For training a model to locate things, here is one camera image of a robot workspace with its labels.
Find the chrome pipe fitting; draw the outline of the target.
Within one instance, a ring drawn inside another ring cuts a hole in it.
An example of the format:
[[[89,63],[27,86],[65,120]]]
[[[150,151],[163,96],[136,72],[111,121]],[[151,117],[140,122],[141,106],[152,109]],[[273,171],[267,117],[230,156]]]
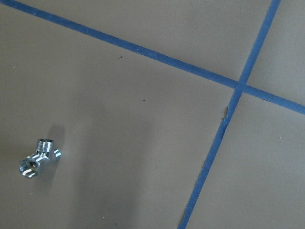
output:
[[[39,139],[34,154],[20,161],[19,171],[28,178],[34,178],[44,172],[49,165],[59,162],[61,151],[54,148],[52,139]]]

